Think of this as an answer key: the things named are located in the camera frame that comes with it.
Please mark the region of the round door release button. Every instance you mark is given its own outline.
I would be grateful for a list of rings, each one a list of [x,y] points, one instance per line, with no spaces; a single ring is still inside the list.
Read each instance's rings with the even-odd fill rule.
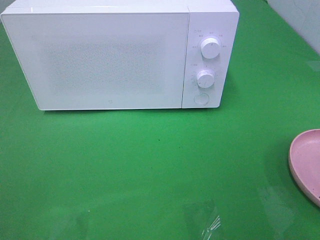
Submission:
[[[197,94],[194,97],[194,102],[197,105],[205,106],[209,102],[210,98],[206,93]]]

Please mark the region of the white round knob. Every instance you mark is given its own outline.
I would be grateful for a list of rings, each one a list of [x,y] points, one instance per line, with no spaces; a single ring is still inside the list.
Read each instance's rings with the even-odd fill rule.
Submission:
[[[220,54],[221,41],[214,36],[207,37],[200,43],[200,51],[204,58],[214,59]]]
[[[210,88],[215,83],[215,73],[212,70],[202,70],[197,73],[196,82],[200,88]]]

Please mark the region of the white microwave door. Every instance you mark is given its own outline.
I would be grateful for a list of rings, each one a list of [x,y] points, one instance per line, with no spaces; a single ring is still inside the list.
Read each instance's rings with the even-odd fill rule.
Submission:
[[[187,13],[3,14],[40,110],[182,106]]]

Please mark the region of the pink round plate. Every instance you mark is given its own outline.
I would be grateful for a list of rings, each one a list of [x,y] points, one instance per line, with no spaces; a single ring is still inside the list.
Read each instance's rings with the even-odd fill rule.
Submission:
[[[288,153],[290,172],[301,191],[320,206],[320,130],[310,129],[297,135]]]

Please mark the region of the white microwave oven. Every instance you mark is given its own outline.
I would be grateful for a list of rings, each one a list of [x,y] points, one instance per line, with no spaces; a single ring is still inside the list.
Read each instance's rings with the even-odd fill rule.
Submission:
[[[180,108],[219,107],[240,17],[229,0],[16,0],[1,13],[0,18],[4,26],[4,14],[164,13],[188,14]],[[204,58],[201,53],[200,44],[208,37],[216,37],[221,43],[220,53],[213,59]],[[200,88],[197,84],[197,73],[202,70],[214,72],[215,83],[209,88]],[[206,105],[194,102],[194,97],[200,93],[209,96]]]

